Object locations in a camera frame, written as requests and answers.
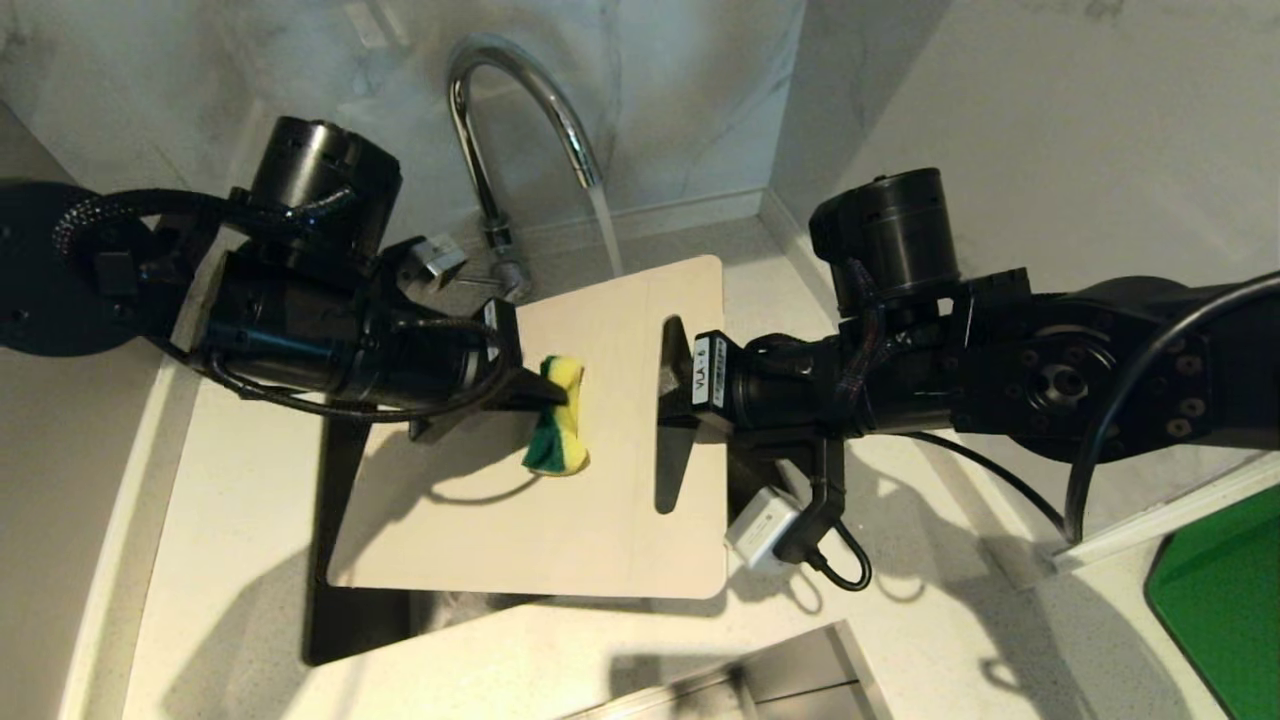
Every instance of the wooden cutting board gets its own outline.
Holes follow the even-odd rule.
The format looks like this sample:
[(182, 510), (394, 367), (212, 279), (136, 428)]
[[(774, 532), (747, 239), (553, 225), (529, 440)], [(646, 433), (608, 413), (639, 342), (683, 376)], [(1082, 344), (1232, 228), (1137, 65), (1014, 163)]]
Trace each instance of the wooden cutting board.
[(654, 507), (663, 322), (724, 323), (719, 259), (695, 258), (517, 309), (525, 365), (586, 368), (577, 475), (521, 466), (534, 415), (480, 413), (434, 445), (374, 425), (329, 568), (344, 587), (705, 598), (726, 582), (723, 445), (695, 445)]

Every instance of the faucet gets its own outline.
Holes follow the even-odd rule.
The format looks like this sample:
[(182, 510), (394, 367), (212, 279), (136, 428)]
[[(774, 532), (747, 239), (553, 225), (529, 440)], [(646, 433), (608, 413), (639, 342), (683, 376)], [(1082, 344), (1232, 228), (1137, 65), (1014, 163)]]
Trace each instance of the faucet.
[(488, 33), (468, 35), (453, 49), (449, 60), (449, 110), (453, 114), (453, 128), (458, 133), (458, 145), (462, 146), (462, 158), (467, 163), (471, 183), (475, 186), (476, 199), (484, 215), (481, 229), (494, 255), (490, 269), (493, 281), (480, 281), (479, 284), (495, 284), (508, 300), (518, 301), (532, 291), (532, 278), (516, 252), (509, 219), (494, 199), (471, 122), (471, 73), (481, 65), (503, 70), (534, 96), (559, 135), (561, 145), (564, 146), (582, 190), (599, 184), (600, 173), (591, 145), (586, 140), (586, 131), (582, 129), (582, 120), (577, 118), (564, 92), (547, 69), (529, 53), (504, 37)]

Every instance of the white label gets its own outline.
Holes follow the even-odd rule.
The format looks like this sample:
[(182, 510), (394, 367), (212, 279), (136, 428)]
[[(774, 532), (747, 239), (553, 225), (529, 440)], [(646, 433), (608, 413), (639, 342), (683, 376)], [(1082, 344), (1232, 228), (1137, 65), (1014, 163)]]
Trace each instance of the white label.
[(700, 337), (694, 341), (694, 405), (707, 402), (710, 393), (709, 374), (712, 361), (712, 338)]
[[(498, 304), (490, 300), (484, 305), (484, 324), (493, 329), (498, 329)], [(489, 343), (489, 361), (493, 363), (494, 357), (498, 356), (498, 346), (493, 342)]]
[(716, 387), (712, 388), (712, 405), (724, 407), (724, 365), (728, 360), (728, 343), (716, 338)]

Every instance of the yellow sponge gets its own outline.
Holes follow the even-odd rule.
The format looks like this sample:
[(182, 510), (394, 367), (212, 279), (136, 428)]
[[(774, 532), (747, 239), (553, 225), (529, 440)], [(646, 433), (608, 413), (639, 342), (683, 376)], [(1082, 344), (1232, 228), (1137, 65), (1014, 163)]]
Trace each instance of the yellow sponge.
[(538, 416), (524, 465), (539, 475), (572, 475), (591, 460), (577, 437), (577, 395), (582, 387), (582, 364), (572, 357), (550, 355), (543, 360), (541, 375), (564, 388), (568, 402), (545, 409)]

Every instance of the running water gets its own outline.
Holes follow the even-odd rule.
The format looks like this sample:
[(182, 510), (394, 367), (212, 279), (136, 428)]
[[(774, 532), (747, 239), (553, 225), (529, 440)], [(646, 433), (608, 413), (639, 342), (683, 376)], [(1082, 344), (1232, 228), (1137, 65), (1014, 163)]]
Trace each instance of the running water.
[(622, 277), (622, 255), (618, 254), (618, 238), (613, 234), (613, 218), (609, 217), (609, 204), (604, 201), (604, 186), (600, 183), (586, 188), (586, 195), (595, 208), (595, 219), (600, 223), (600, 236), (604, 237), (604, 249), (609, 251), (609, 265), (613, 266), (613, 277)]

